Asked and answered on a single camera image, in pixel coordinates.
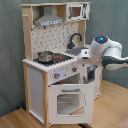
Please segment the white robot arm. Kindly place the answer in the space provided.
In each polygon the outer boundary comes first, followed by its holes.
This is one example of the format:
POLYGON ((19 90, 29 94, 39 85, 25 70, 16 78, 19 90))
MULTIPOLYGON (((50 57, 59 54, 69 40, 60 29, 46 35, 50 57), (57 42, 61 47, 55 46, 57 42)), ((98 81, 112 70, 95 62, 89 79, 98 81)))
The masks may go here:
POLYGON ((96 36, 88 49, 82 49, 78 59, 84 63, 101 63, 107 70, 128 67, 128 57, 121 57, 122 45, 105 35, 96 36))

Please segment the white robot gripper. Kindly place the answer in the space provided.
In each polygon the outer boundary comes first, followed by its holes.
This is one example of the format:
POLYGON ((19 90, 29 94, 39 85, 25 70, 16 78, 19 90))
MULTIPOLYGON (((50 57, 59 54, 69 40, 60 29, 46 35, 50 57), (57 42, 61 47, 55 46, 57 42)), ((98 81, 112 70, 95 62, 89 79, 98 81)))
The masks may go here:
POLYGON ((88 59, 90 57, 88 49, 82 49, 78 55, 79 59, 88 59))

